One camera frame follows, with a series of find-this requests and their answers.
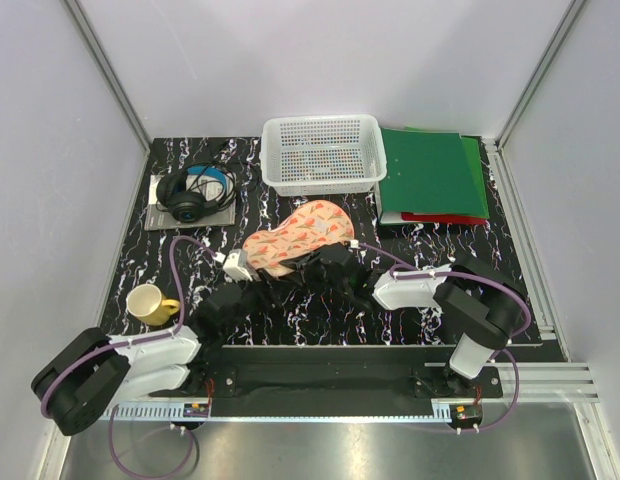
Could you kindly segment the floral pink laundry bag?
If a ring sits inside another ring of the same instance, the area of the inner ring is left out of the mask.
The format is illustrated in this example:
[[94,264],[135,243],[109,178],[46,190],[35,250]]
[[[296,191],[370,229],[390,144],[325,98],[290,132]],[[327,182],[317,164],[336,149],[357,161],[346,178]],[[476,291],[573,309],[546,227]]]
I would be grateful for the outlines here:
[[283,265],[284,261],[354,238],[349,215],[330,201],[316,200],[297,208],[274,230],[253,233],[244,241],[242,249],[255,270],[264,270],[278,278],[292,272]]

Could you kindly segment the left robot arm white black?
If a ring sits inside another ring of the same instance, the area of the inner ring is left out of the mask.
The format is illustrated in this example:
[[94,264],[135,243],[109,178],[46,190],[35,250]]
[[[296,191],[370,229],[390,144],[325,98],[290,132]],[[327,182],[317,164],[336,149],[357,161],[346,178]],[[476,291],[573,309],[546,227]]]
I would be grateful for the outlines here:
[[117,404],[172,391],[193,396],[212,386],[211,363],[248,316],[279,309],[284,284],[300,273],[275,277],[261,270],[255,281],[216,288],[181,326],[145,334],[82,331],[33,378],[30,388],[42,414],[65,436],[92,426]]

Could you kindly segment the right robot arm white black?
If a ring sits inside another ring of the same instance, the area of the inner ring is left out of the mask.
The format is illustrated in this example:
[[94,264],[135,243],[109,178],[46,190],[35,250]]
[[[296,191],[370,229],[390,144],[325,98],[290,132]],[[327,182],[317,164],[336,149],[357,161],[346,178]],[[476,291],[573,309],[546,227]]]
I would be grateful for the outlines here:
[[466,396],[480,383],[479,373],[532,322],[517,284],[472,255],[426,270],[396,260],[382,273],[365,268],[341,243],[322,246],[284,262],[302,285],[324,283],[358,308],[438,308],[460,332],[444,371],[444,384]]

